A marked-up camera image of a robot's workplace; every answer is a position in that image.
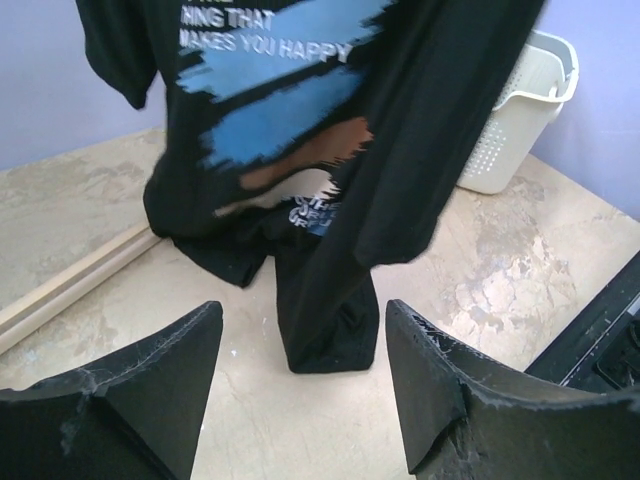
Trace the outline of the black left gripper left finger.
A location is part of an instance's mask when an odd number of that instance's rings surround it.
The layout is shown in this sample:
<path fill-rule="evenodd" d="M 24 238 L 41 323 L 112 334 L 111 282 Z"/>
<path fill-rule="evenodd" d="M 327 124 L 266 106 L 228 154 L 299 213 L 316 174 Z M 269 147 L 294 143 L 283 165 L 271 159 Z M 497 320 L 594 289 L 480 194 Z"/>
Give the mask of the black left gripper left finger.
<path fill-rule="evenodd" d="M 190 478 L 222 330 L 209 301 L 88 364 L 2 390 L 2 478 Z"/>

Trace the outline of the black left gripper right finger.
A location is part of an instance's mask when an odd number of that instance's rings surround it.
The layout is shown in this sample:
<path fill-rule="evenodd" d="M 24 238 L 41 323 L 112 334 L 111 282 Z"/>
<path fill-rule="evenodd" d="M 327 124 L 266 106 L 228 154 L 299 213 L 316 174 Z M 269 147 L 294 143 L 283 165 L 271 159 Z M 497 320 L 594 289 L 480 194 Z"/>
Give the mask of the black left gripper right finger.
<path fill-rule="evenodd" d="M 591 393 L 514 370 L 401 300 L 386 344 L 417 479 L 636 479 L 639 390 Z"/>

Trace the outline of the black garment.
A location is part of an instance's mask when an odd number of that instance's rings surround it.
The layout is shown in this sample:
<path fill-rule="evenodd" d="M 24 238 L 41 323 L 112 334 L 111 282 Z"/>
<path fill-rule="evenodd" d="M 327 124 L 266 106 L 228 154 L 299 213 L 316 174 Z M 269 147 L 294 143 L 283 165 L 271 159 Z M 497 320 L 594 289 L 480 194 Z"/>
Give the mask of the black garment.
<path fill-rule="evenodd" d="M 236 286 L 267 258 L 298 374 L 368 369 L 371 272 L 429 246 L 539 1 L 80 1 L 93 71 L 165 85 L 153 233 Z"/>

